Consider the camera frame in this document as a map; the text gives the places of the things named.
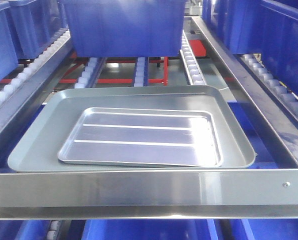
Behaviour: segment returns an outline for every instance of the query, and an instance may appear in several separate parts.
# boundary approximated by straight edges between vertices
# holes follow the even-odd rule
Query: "tray rim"
[[[218,135],[218,132],[217,132],[217,129],[214,128],[213,126],[215,125],[215,121],[214,121],[214,117],[213,115],[208,112],[208,111],[205,111],[205,110],[168,110],[168,109],[141,109],[141,108],[118,108],[118,107],[88,107],[86,108],[85,110],[82,111],[81,115],[79,116],[78,120],[76,121],[73,129],[70,131],[70,133],[68,134],[65,142],[62,144],[60,150],[57,152],[57,157],[58,157],[58,160],[61,161],[62,163],[65,163],[65,164],[75,164],[75,165],[112,165],[112,166],[126,166],[126,167],[135,167],[135,166],[132,166],[132,162],[128,162],[128,161],[113,161],[111,164],[105,164],[107,163],[106,161],[94,161],[94,162],[97,162],[97,163],[90,163],[90,164],[87,164],[87,160],[83,161],[83,160],[64,160],[65,157],[64,156],[64,152],[66,151],[64,148],[66,145],[68,145],[68,141],[69,139],[76,136],[77,135],[77,132],[81,129],[82,127],[82,124],[79,125],[79,123],[83,123],[84,120],[85,120],[85,117],[87,116],[87,112],[90,112],[92,111],[91,114],[96,114],[96,113],[102,113],[102,114],[111,114],[111,112],[96,112],[94,111],[95,109],[101,109],[101,110],[121,110],[121,112],[117,113],[117,112],[112,112],[112,114],[126,114],[125,112],[123,112],[122,110],[126,110],[126,111],[142,111],[142,112],[164,112],[166,115],[166,112],[170,112],[170,113],[193,113],[193,114],[196,114],[197,116],[203,116],[202,114],[206,114],[207,116],[205,118],[208,118],[210,119],[210,125],[212,127],[212,138],[214,139],[214,143],[216,144],[216,164],[215,165],[212,165],[212,166],[198,166],[198,165],[190,165],[190,164],[158,164],[158,163],[150,163],[150,162],[139,162],[137,165],[139,167],[146,167],[146,168],[175,168],[175,167],[195,167],[195,168],[217,168],[217,167],[220,167],[223,162],[224,162],[224,156],[223,156],[223,152],[222,152],[222,148],[221,148],[221,145],[220,145],[220,141],[219,141],[219,135]]]
[[[215,98],[215,101],[221,104],[224,107],[221,107],[221,112],[225,116],[226,122],[228,119],[233,122],[233,125],[228,124],[234,138],[237,138],[237,132],[241,134],[238,135],[239,139],[242,138],[242,141],[239,141],[244,144],[247,151],[242,152],[242,155],[246,159],[251,159],[248,163],[244,166],[235,166],[235,167],[218,167],[216,169],[245,169],[252,165],[256,158],[256,153],[248,140],[247,136],[245,135],[243,129],[241,128],[238,120],[236,119],[234,113],[231,111],[228,103],[224,100],[223,96],[221,95],[220,91],[215,87],[209,85],[188,85],[188,86],[146,86],[146,87],[110,87],[110,88],[81,88],[81,89],[66,89],[60,92],[57,92],[49,101],[49,103],[43,108],[41,113],[37,116],[35,121],[26,131],[24,136],[20,139],[16,147],[13,149],[11,154],[8,157],[7,164],[8,166],[20,173],[56,173],[56,172],[125,172],[125,171],[132,171],[132,168],[126,169],[108,169],[108,170],[98,170],[98,169],[77,169],[77,170],[28,170],[21,168],[22,160],[25,158],[26,154],[28,153],[29,149],[34,144],[32,139],[38,135],[40,131],[43,130],[44,126],[47,124],[45,120],[45,116],[51,116],[52,113],[57,109],[58,104],[66,99],[73,99],[73,98],[94,98],[94,97],[110,97],[110,96],[142,96],[142,95],[208,95]],[[208,168],[208,167],[163,167],[163,168],[136,168],[136,171],[147,171],[148,169],[165,169],[165,170],[190,170],[190,169],[201,169],[201,170],[208,170],[208,169],[215,169],[215,168]]]

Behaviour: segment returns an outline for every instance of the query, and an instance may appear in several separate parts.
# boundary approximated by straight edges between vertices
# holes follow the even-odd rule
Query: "metal shelf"
[[[290,169],[0,173],[0,219],[298,218],[297,127],[200,17],[186,18],[185,26],[232,80],[228,86],[279,166]],[[70,63],[67,44],[32,77],[53,84],[25,85],[0,108],[0,151],[13,136],[5,138],[7,131],[23,125],[42,103],[38,96],[51,92],[52,72]]]

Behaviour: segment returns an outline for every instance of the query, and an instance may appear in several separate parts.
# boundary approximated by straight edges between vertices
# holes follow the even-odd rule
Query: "aluminum baking tray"
[[[58,153],[69,164],[219,167],[213,117],[203,111],[91,107]]]

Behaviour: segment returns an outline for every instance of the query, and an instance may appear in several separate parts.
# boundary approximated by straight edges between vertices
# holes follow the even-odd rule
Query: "screw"
[[[290,185],[291,185],[291,183],[288,182],[288,181],[286,181],[286,182],[284,182],[284,183],[282,184],[282,186],[283,186],[284,188],[287,188],[287,187],[289,187]]]

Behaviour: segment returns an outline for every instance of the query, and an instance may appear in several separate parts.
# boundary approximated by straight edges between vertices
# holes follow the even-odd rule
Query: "metal tray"
[[[213,157],[213,164],[206,168],[245,168],[255,160],[250,142],[217,89],[211,86],[113,87],[69,89],[57,93],[12,151],[8,165],[18,172],[148,169],[135,166],[68,164],[58,160],[58,152],[66,145],[68,136],[79,119],[82,119],[81,115],[90,111],[89,108],[96,111],[102,109],[105,113],[120,111],[126,114],[129,113],[127,111],[135,111],[139,114],[139,111],[153,111],[154,114],[172,112],[204,116],[209,119],[214,130],[211,135],[215,137],[217,147],[213,149],[217,149],[220,156]],[[192,167],[182,166],[177,169],[188,168]]]
[[[209,112],[91,107],[58,153],[69,164],[218,167]]]

